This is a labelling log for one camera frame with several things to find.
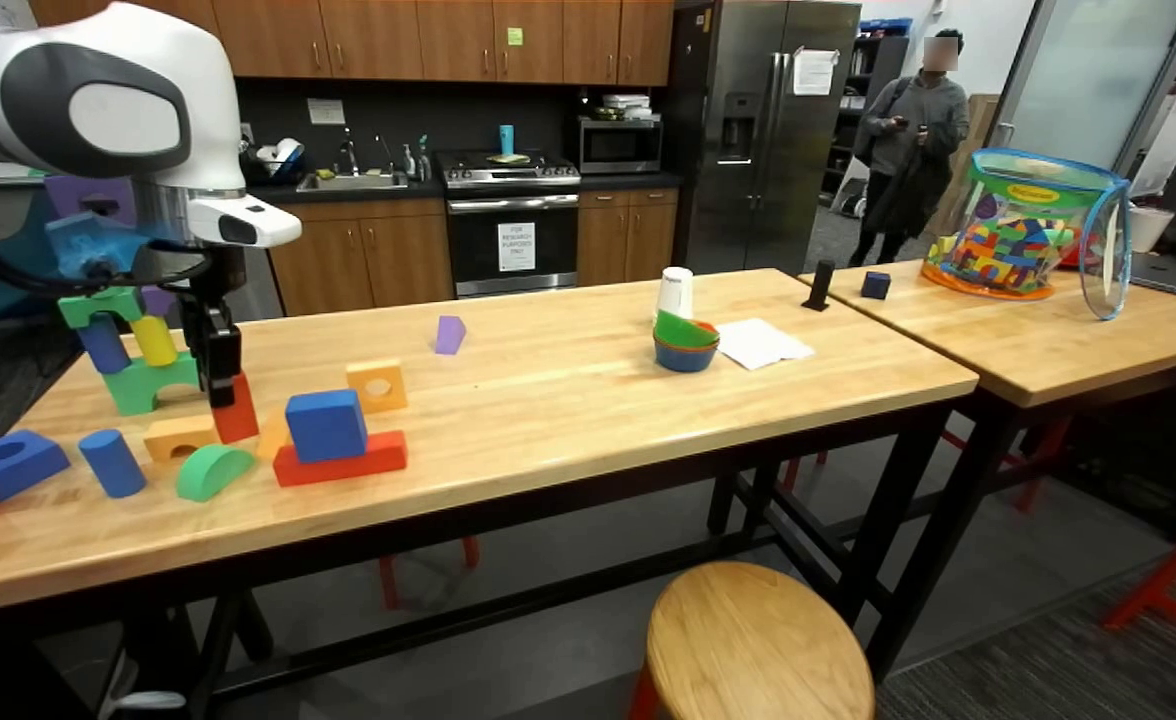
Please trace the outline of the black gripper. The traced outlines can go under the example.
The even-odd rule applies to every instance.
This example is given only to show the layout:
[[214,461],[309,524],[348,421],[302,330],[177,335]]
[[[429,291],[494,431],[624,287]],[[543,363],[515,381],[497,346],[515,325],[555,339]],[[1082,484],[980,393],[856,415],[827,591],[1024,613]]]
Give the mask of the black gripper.
[[152,239],[139,248],[133,272],[179,299],[179,325],[196,354],[201,389],[214,407],[230,407],[241,377],[241,329],[230,295],[247,279],[246,252],[225,243]]

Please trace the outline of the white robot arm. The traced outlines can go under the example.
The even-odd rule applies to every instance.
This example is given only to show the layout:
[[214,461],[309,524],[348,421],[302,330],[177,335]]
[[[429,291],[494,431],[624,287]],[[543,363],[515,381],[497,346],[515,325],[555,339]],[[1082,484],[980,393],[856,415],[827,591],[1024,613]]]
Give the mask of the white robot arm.
[[30,0],[0,0],[0,158],[135,185],[152,243],[139,268],[183,287],[201,389],[230,407],[241,330],[225,295],[247,252],[286,248],[305,224],[247,193],[225,42],[135,0],[61,25],[40,25]]

